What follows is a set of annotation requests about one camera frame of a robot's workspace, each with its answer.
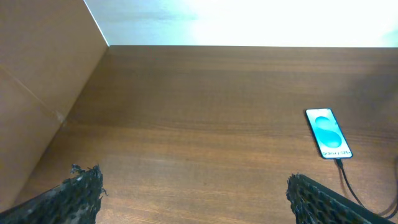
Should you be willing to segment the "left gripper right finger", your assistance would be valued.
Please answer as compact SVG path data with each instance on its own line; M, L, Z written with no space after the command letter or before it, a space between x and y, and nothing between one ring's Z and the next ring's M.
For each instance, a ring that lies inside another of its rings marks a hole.
M303 174L287 180L296 224L393 224Z

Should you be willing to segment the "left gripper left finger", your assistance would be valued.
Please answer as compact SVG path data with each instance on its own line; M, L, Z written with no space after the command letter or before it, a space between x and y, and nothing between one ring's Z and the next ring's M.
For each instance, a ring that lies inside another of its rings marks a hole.
M70 173L75 176L1 212L1 224L95 224L106 193L100 167L82 169L74 164Z

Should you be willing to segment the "blue Galaxy smartphone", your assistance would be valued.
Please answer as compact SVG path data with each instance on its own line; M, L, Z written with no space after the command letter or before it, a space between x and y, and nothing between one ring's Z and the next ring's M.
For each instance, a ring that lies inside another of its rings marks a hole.
M352 150L330 108L305 109L304 115L323 159L352 158Z

